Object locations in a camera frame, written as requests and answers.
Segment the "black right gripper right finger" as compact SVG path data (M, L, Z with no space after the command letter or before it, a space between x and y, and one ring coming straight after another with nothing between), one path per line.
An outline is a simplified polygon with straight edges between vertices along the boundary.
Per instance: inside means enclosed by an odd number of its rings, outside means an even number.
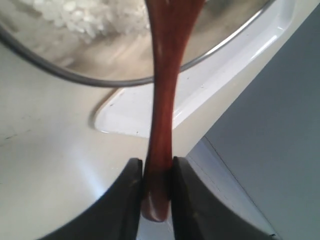
M176 240L272 240L223 204L187 159L172 159L171 216Z

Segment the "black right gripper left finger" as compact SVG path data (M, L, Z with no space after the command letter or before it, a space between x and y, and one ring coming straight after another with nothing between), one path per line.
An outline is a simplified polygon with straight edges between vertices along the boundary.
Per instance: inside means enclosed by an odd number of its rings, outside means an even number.
M135 240L137 238L143 162L128 160L112 186L79 216L43 240Z

